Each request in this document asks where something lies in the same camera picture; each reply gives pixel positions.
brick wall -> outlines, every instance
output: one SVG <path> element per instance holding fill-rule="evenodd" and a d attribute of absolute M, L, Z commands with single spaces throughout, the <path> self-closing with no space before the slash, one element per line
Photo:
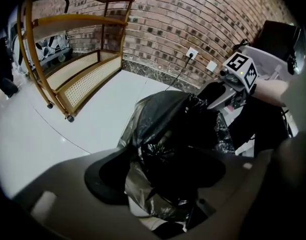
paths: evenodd
<path fill-rule="evenodd" d="M 68 13 L 103 15 L 105 5 L 99 2 L 70 2 Z M 122 19 L 126 6 L 113 3 L 108 15 Z M 60 14 L 63 7 L 64 2 L 39 1 L 34 4 L 33 16 Z M 295 22 L 282 0 L 135 0 L 126 29 L 124 58 L 176 76 L 185 65 L 184 54 L 193 47 L 198 56 L 180 78 L 200 87 L 216 76 L 234 44 L 244 38 L 254 40 L 265 20 Z M 96 26 L 68 35 L 75 51 L 88 52 L 100 47 L 100 33 L 101 27 Z M 105 46 L 117 47 L 120 34 L 117 27 L 106 29 Z M 218 64 L 215 73 L 206 69 L 210 60 Z"/>

marble baseboard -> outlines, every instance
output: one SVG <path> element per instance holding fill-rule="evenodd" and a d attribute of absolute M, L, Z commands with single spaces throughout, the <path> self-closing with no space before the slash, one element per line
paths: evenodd
<path fill-rule="evenodd" d="M 176 77 L 169 75 L 167 73 L 164 73 L 162 71 L 158 71 L 155 69 L 152 69 L 151 67 L 148 67 L 146 65 L 142 65 L 130 60 L 123 60 L 123 70 L 129 71 L 135 74 L 138 74 L 140 76 L 144 76 L 159 82 L 162 82 L 166 85 L 171 85 L 173 81 L 176 79 Z M 181 80 L 176 79 L 176 81 L 172 85 L 174 88 L 177 88 L 183 92 L 188 93 L 194 93 L 197 94 L 199 88 Z"/>

white floor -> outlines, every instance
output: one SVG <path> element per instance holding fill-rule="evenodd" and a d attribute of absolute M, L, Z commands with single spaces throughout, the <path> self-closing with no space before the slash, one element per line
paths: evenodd
<path fill-rule="evenodd" d="M 10 99 L 0 90 L 0 182 L 9 197 L 59 162 L 115 148 L 135 103 L 168 87 L 121 71 L 70 123 L 24 77 L 15 73 L 15 83 Z"/>

wooden shelving cart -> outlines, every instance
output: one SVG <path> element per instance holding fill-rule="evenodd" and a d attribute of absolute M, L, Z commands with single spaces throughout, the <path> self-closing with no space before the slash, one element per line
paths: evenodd
<path fill-rule="evenodd" d="M 110 76 L 122 67 L 123 43 L 125 38 L 125 28 L 127 26 L 130 8 L 134 0 L 96 0 L 105 3 L 104 16 L 88 14 L 63 14 L 39 18 L 32 21 L 33 0 L 25 0 L 25 27 L 26 32 L 22 35 L 20 31 L 22 18 L 22 5 L 18 8 L 18 35 L 23 59 L 29 70 L 30 77 L 40 94 L 47 103 L 48 108 L 55 104 L 65 118 L 73 122 L 78 109 L 84 105 L 98 87 Z M 125 19 L 118 20 L 106 17 L 108 4 L 111 2 L 127 2 L 127 12 Z M 51 75 L 45 76 L 38 60 L 35 48 L 35 41 L 49 37 L 62 31 L 69 31 L 93 25 L 102 26 L 101 48 L 77 58 L 74 58 L 56 68 Z M 106 25 L 120 25 L 122 36 L 119 51 L 104 49 L 104 29 Z M 24 39 L 27 39 L 29 52 L 39 80 L 35 78 L 27 55 L 25 53 Z"/>

cable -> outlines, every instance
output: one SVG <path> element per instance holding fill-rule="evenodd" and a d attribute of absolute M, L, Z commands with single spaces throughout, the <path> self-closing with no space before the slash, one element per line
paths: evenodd
<path fill-rule="evenodd" d="M 182 68 L 182 70 L 181 70 L 181 72 L 178 74 L 178 76 L 174 79 L 174 81 L 170 84 L 170 86 L 169 87 L 167 87 L 166 88 L 166 90 L 165 91 L 167 91 L 168 90 L 168 88 L 170 88 L 174 83 L 175 83 L 175 81 L 178 79 L 178 77 L 182 74 L 182 72 L 183 72 L 183 70 L 186 68 L 186 66 L 187 66 L 187 64 L 188 64 L 188 62 L 189 62 L 189 60 L 191 59 L 191 58 L 193 58 L 193 56 L 194 56 L 194 54 L 189 54 L 189 58 L 188 58 L 188 60 L 187 60 L 187 62 L 186 62 L 186 64 L 185 64 L 185 66 Z"/>

